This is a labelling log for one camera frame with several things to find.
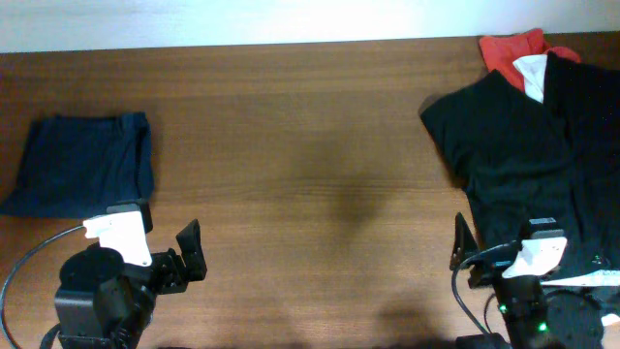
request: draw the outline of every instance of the red fabric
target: red fabric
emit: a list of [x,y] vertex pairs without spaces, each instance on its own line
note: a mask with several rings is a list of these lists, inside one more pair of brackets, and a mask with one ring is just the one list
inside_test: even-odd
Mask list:
[[534,29],[508,38],[485,36],[480,39],[480,49],[488,71],[497,69],[508,82],[521,91],[525,91],[523,76],[512,65],[517,58],[552,51],[560,57],[581,63],[581,57],[570,48],[552,48],[544,40],[542,29]]

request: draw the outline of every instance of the wire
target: wire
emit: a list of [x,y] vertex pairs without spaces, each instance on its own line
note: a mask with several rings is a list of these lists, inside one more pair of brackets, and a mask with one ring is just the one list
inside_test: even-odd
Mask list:
[[489,333],[493,333],[493,331],[491,330],[491,327],[488,326],[488,320],[486,319],[486,313],[488,313],[488,307],[491,305],[491,301],[493,301],[493,299],[495,298],[495,294],[491,294],[488,299],[486,299],[486,303],[484,304],[484,325],[486,326],[486,329],[488,330]]
[[458,305],[460,305],[461,309],[463,309],[463,312],[465,312],[465,314],[470,318],[470,320],[472,320],[474,325],[476,325],[476,327],[482,332],[482,334],[490,334],[490,333],[484,328],[484,326],[481,324],[481,322],[478,321],[476,316],[474,316],[474,314],[472,314],[472,312],[469,310],[467,305],[465,305],[465,302],[463,302],[461,297],[458,295],[458,289],[456,287],[456,276],[458,275],[459,271],[464,270],[464,269],[468,268],[469,266],[471,266],[474,262],[479,261],[480,258],[482,258],[482,256],[484,256],[485,254],[487,254],[487,253],[489,253],[491,251],[498,250],[500,248],[509,247],[511,245],[512,245],[512,243],[509,242],[509,243],[504,243],[504,244],[501,244],[501,245],[497,245],[497,246],[493,246],[491,248],[485,249],[484,251],[479,252],[479,253],[477,253],[477,254],[475,254],[475,255],[465,259],[452,272],[452,293],[454,294],[454,298],[456,299],[456,302],[458,303]]
[[60,232],[56,234],[55,236],[48,238],[47,240],[39,243],[35,248],[28,251],[28,253],[26,253],[25,256],[23,256],[19,261],[17,261],[17,263],[15,263],[15,265],[13,266],[13,269],[11,270],[11,272],[9,272],[9,276],[7,277],[7,280],[4,282],[4,285],[2,286],[2,291],[0,291],[0,326],[2,327],[2,334],[7,338],[7,340],[9,341],[9,344],[11,344],[11,348],[19,349],[19,345],[17,345],[16,341],[11,336],[11,333],[9,332],[9,328],[7,328],[7,321],[4,316],[5,301],[7,298],[7,291],[9,289],[9,285],[11,284],[11,281],[13,281],[13,278],[15,277],[19,268],[21,268],[21,266],[23,266],[37,252],[39,252],[41,249],[43,249],[50,243],[58,240],[59,238],[62,238],[81,228],[83,228],[83,226],[77,226],[77,227],[71,228],[64,232]]

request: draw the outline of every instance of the black garment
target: black garment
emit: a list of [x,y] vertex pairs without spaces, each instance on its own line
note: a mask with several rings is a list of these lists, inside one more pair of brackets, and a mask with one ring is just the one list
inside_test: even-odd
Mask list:
[[620,71],[576,64],[550,53],[544,105],[567,122],[574,195],[584,238],[620,267]]
[[574,156],[565,118],[526,97],[497,71],[440,99],[421,118],[454,172],[467,179],[463,190],[487,247],[517,238],[526,219],[553,217],[569,244],[551,279],[601,268],[591,263],[601,244],[584,238],[575,213]]
[[153,191],[150,127],[143,112],[53,117],[31,126],[16,188],[0,214],[86,218]]

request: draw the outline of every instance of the white background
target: white background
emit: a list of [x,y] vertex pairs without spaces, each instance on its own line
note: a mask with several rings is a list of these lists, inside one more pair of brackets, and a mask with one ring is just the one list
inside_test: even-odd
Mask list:
[[620,0],[0,0],[0,51],[620,30]]

